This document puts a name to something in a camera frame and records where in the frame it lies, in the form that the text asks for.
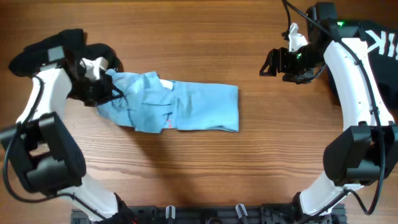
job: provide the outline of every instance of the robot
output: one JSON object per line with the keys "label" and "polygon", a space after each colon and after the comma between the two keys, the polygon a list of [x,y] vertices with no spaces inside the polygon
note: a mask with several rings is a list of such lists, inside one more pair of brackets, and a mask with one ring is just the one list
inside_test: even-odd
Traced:
{"label": "robot", "polygon": [[[83,154],[62,118],[68,97],[95,106],[123,96],[105,74],[107,68],[119,67],[105,45],[96,46],[102,49],[100,54],[85,57],[74,55],[65,45],[38,43],[28,49],[28,56],[13,60],[21,65],[13,67],[13,73],[31,77],[33,89],[17,124],[0,132],[6,149],[2,171],[8,192],[27,203],[68,200],[80,209],[72,211],[71,223],[346,223],[344,205],[339,203],[349,194],[358,199],[365,214],[372,214],[383,180],[398,161],[398,127],[377,89],[364,31],[359,22],[339,21],[333,3],[316,3],[304,14],[286,0],[282,2],[289,20],[282,36],[289,41],[289,48],[271,50],[260,75],[274,77],[283,72],[283,81],[303,84],[328,67],[343,110],[343,132],[325,149],[324,171],[291,202],[247,208],[243,204],[129,208],[116,193],[102,188],[86,173]],[[297,32],[297,24],[290,23],[288,7],[307,19],[310,43]],[[319,65],[322,68],[314,75],[313,69]],[[29,152],[38,144],[48,144],[49,152],[31,156]],[[25,190],[40,192],[43,199],[22,198],[12,190],[7,176],[9,161]],[[374,200],[367,210],[356,191],[376,181]]]}

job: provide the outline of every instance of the folded cloth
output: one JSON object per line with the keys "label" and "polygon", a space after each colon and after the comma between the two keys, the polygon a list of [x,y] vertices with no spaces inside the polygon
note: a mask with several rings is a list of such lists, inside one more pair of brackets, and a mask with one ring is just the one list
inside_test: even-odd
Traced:
{"label": "folded cloth", "polygon": [[156,72],[109,69],[106,74],[124,96],[96,108],[117,125],[147,133],[164,128],[239,131],[237,86],[170,81],[173,85],[167,88]]}

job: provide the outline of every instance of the blue towel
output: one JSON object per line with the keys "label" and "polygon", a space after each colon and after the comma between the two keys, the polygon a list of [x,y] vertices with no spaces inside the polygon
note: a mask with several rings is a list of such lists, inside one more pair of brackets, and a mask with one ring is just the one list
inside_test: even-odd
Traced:
{"label": "blue towel", "polygon": [[106,73],[124,96],[96,108],[118,125],[146,133],[164,128],[239,131],[237,86],[171,81],[169,89],[156,72]]}

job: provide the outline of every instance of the blue cloth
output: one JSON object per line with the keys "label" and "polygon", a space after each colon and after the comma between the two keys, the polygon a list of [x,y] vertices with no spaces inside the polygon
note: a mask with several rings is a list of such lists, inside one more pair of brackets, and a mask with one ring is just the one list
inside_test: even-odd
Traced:
{"label": "blue cloth", "polygon": [[171,81],[171,90],[156,72],[140,75],[109,69],[106,73],[124,96],[96,108],[118,125],[147,133],[164,128],[239,131],[237,86]]}

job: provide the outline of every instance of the wooden surface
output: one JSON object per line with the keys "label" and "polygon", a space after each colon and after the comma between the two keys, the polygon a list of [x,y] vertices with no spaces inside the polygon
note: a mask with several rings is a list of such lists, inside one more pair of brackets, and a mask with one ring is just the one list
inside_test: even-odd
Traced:
{"label": "wooden surface", "polygon": [[[128,205],[259,205],[291,201],[321,173],[324,148],[342,129],[341,108],[324,78],[310,85],[259,77],[268,51],[287,46],[278,0],[136,1],[11,4],[0,1],[0,127],[13,124],[31,91],[7,69],[23,47],[64,29],[83,28],[88,44],[110,45],[125,71],[155,70],[164,79],[239,86],[240,132],[166,130],[135,133],[68,100],[65,124],[88,172]],[[301,10],[315,1],[292,1]],[[398,28],[391,1],[336,1],[343,18]],[[301,33],[303,19],[292,13]],[[12,183],[21,189],[11,173]],[[350,223],[396,223],[398,171],[385,181],[371,217],[352,197]],[[375,186],[359,191],[369,205]],[[68,223],[71,205],[16,202],[0,184],[1,223]]]}

